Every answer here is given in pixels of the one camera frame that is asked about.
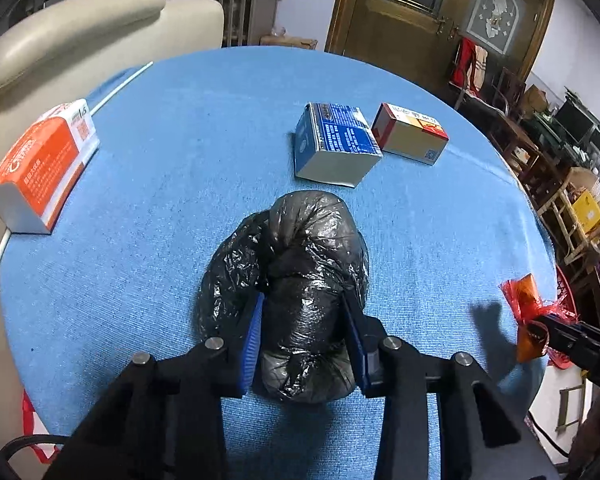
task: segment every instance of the blue and white box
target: blue and white box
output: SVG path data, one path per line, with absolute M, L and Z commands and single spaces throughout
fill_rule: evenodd
M 382 158 L 360 108 L 309 103 L 296 126 L 296 176 L 356 187 Z

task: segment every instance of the blue tablecloth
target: blue tablecloth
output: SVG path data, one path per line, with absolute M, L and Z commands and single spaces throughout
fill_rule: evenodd
M 356 189 L 299 180 L 291 132 L 308 101 L 357 105 L 369 121 L 391 102 L 436 117 L 450 140 L 433 167 L 385 154 Z M 94 122 L 101 147 L 53 234 L 14 235 L 0 267 L 13 357 L 51 433 L 71 433 L 133 352 L 195 344 L 211 255 L 242 218 L 296 189 L 349 205 L 369 250 L 367 309 L 389 333 L 430 354 L 470 352 L 525 413 L 544 362 L 516 364 L 498 284 L 533 272 L 555 299 L 552 247 L 487 139 L 443 102 L 345 57 L 240 47 L 155 64 Z M 382 408 L 359 391 L 323 406 L 223 401 L 232 475 L 373 478 Z

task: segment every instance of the red cloth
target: red cloth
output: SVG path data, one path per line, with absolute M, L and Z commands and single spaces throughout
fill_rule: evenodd
M 459 86 L 460 88 L 464 87 L 464 75 L 462 72 L 467 74 L 468 79 L 468 87 L 467 90 L 474 93 L 474 95 L 478 95 L 478 91 L 474 84 L 474 76 L 475 76 L 475 43 L 468 38 L 462 38 L 460 40 L 459 47 L 459 55 L 458 55 L 458 65 L 454 70 L 453 75 L 451 76 L 451 82 Z

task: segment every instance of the knotted garbage bag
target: knotted garbage bag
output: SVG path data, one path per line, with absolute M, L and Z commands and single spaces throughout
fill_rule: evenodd
M 266 296 L 266 391 L 299 402 L 339 399 L 355 388 L 340 317 L 345 286 L 364 308 L 368 254 L 347 205 L 332 193 L 289 193 L 245 218 L 214 253 L 198 295 L 200 334 L 230 331 L 255 287 Z

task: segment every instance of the yellow box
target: yellow box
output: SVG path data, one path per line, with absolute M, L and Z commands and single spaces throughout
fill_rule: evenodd
M 433 117 L 382 103 L 371 131 L 384 152 L 397 153 L 432 166 L 449 137 Z
M 584 232 L 588 233 L 600 224 L 600 206 L 588 190 L 584 190 L 573 203 L 573 210 Z

